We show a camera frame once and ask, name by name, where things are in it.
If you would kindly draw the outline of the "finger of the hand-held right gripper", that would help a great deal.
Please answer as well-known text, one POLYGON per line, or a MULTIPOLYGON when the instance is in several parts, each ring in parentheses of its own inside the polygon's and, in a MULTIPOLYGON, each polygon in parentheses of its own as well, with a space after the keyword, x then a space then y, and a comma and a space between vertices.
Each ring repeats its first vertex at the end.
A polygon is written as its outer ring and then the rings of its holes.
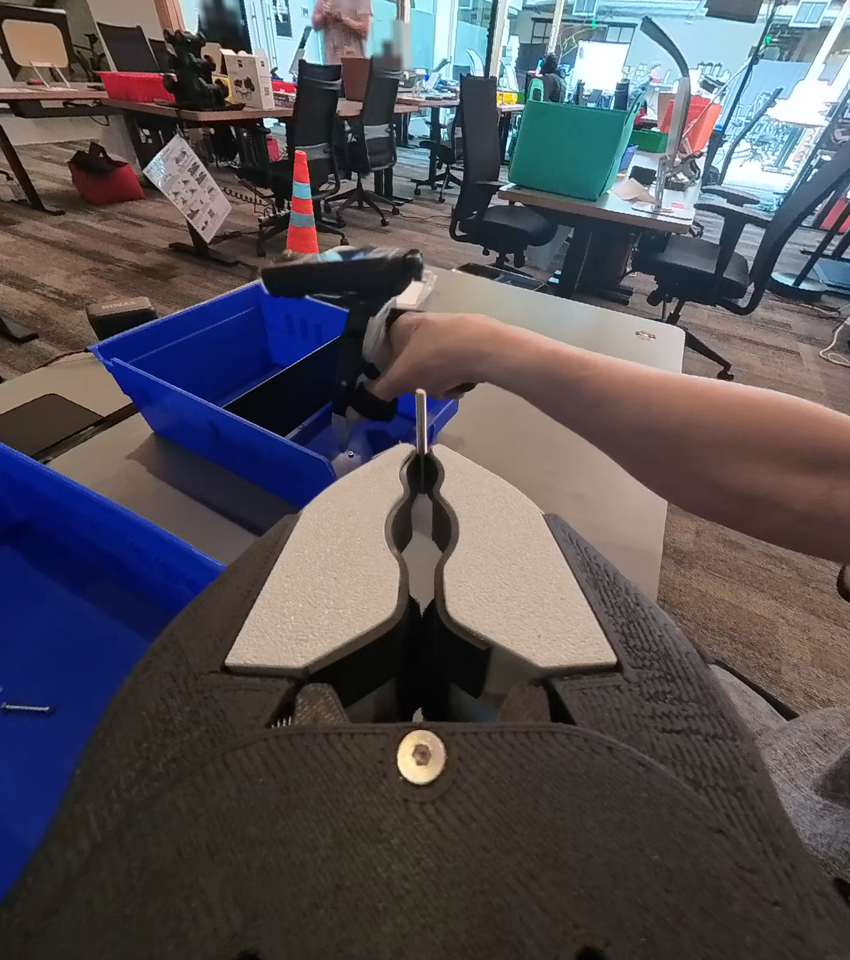
POLYGON ((334 460, 347 460, 346 450, 354 450, 354 460, 368 458, 368 444, 365 439, 363 417, 354 409, 346 409, 343 413, 333 413, 331 417, 334 450, 334 460))

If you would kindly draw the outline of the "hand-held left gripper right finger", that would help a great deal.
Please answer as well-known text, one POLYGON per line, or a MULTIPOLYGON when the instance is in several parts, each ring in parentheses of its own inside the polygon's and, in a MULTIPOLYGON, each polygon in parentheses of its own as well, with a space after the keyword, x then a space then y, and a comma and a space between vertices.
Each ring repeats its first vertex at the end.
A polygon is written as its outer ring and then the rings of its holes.
POLYGON ((436 504, 450 522, 436 598, 450 624, 490 650, 492 673, 577 673, 618 659, 538 506, 438 444, 436 504))

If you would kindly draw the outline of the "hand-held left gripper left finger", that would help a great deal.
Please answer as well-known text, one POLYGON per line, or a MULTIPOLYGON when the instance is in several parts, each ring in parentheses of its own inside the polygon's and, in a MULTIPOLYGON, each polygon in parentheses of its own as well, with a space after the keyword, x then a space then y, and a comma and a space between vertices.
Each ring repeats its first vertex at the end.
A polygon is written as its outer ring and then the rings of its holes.
POLYGON ((303 508, 226 655, 243 674, 312 676, 395 625, 409 597, 404 551, 417 451, 399 443, 303 508))

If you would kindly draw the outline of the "blue divided plastic bin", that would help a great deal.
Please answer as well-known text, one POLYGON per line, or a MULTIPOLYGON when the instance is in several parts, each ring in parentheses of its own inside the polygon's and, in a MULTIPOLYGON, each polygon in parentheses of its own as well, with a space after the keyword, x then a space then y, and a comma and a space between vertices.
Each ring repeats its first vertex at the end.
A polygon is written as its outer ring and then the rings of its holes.
POLYGON ((154 433, 295 507, 397 444, 416 441, 415 399, 390 422, 363 420, 366 460, 334 460, 332 402, 287 437, 224 410, 283 367, 337 342, 347 312, 251 283, 93 346, 154 433))

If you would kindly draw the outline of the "blue labelled plastic bin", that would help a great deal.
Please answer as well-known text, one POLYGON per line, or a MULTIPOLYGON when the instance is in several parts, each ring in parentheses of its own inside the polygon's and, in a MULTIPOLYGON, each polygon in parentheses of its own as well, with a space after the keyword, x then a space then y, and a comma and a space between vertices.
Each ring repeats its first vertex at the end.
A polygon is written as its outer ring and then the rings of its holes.
POLYGON ((41 845, 107 705, 225 570, 173 534, 0 443, 0 903, 41 845))

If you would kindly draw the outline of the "person's right forearm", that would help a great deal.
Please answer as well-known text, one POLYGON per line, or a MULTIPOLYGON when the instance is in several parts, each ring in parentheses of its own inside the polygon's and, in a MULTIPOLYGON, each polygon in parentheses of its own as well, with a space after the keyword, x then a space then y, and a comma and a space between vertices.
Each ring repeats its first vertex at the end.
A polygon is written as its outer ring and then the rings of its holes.
POLYGON ((514 393, 689 514, 850 566, 850 416, 495 327, 462 378, 514 393))

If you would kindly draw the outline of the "person's right hand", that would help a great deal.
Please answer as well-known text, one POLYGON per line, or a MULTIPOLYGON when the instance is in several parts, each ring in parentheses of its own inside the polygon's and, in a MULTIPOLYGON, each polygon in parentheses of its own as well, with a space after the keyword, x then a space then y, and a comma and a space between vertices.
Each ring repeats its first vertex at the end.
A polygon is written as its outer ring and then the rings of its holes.
POLYGON ((496 330, 480 315, 403 314, 388 332, 391 358, 369 390, 383 401, 418 390, 458 399, 481 382, 496 330))

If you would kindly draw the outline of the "white instruction sheet sign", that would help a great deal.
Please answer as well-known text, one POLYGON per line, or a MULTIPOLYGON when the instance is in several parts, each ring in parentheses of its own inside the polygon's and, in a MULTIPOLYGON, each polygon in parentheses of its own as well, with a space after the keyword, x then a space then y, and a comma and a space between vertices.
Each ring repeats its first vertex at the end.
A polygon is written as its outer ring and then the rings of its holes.
POLYGON ((150 183, 184 217, 190 240, 173 242, 178 255, 236 268, 239 258, 218 250, 214 241, 231 214, 231 204, 187 138, 176 134, 143 169, 150 183))

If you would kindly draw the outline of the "white product box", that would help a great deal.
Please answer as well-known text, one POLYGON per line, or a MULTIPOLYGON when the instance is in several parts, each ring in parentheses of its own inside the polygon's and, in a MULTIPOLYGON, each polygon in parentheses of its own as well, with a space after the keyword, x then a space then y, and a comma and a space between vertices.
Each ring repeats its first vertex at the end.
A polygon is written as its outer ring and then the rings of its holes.
POLYGON ((229 102, 251 110, 275 107, 271 62, 264 49, 251 54, 222 49, 224 75, 228 78, 229 102))

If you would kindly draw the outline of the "red bag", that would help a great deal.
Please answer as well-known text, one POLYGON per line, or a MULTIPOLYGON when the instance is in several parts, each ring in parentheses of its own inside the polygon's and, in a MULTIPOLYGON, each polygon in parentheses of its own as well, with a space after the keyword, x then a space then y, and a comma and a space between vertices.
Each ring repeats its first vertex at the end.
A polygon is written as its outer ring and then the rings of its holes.
POLYGON ((86 150, 78 150, 69 160, 68 169, 76 192, 90 205, 109 207, 145 200, 133 166, 111 156, 97 141, 86 150))

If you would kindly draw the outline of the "black robot toy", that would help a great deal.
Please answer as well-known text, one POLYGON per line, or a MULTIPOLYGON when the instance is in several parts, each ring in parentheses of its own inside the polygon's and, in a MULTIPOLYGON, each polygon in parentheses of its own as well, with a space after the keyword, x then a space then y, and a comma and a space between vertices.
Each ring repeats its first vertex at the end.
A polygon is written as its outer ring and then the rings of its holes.
POLYGON ((229 111, 224 89, 214 82, 214 70, 202 55, 206 38, 201 31, 164 30, 171 70, 163 84, 179 111, 229 111))

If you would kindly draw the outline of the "green fabric bin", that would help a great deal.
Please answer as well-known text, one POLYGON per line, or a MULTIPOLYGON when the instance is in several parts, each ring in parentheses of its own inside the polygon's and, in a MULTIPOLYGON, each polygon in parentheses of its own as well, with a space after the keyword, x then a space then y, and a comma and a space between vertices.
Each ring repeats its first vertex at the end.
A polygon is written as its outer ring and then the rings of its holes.
POLYGON ((622 110, 528 101, 509 164, 511 183, 565 198, 599 200, 624 170, 647 88, 647 82, 635 86, 622 110))

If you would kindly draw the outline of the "black smartphone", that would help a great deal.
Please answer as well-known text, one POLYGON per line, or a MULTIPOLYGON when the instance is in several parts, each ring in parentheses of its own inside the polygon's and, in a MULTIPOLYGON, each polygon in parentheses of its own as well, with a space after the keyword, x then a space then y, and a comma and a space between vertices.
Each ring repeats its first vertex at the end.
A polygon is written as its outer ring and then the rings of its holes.
POLYGON ((98 426, 102 414, 46 393, 0 414, 0 444, 32 459, 98 426))

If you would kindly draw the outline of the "silver gooseneck desk lamp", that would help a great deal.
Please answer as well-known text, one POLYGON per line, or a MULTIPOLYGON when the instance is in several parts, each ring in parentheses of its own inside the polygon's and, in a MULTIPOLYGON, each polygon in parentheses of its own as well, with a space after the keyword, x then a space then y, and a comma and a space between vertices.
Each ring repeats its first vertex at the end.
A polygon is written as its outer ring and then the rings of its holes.
POLYGON ((671 182, 678 177, 681 168, 681 143, 688 117, 692 97, 690 70, 687 62, 676 44, 650 17, 644 17, 640 23, 640 31, 646 37, 661 47, 675 62, 679 71, 678 87, 671 102, 671 123, 667 148, 659 158, 655 190, 653 213, 664 210, 664 197, 667 189, 671 189, 671 182))

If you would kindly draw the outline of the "black framed beige board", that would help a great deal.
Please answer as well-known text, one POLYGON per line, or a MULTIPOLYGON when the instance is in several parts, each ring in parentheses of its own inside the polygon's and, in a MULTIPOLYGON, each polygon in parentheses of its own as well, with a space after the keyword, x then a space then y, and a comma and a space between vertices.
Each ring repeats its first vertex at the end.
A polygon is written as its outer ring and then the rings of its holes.
POLYGON ((0 56, 18 83, 37 84, 29 67, 32 61, 61 66, 72 83, 72 68, 78 60, 67 13, 55 7, 0 2, 0 56))

